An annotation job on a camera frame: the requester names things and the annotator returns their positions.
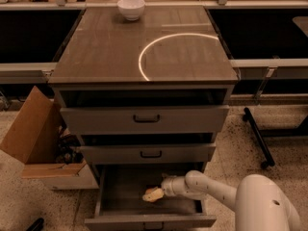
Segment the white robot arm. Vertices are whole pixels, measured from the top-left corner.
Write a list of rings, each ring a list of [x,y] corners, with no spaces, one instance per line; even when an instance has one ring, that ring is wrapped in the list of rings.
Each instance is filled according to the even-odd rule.
[[[167,175],[160,187],[145,191],[142,199],[164,196],[202,200],[210,195],[235,213],[236,231],[300,231],[299,214],[287,195],[268,177],[251,174],[237,188],[191,170],[185,176]]]

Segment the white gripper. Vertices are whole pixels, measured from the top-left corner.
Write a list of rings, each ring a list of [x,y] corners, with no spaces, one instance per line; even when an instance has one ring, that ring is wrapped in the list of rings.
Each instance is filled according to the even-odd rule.
[[[151,193],[145,193],[142,199],[146,202],[155,202],[166,196],[183,195],[186,192],[187,185],[184,176],[169,176],[165,178],[158,188]]]

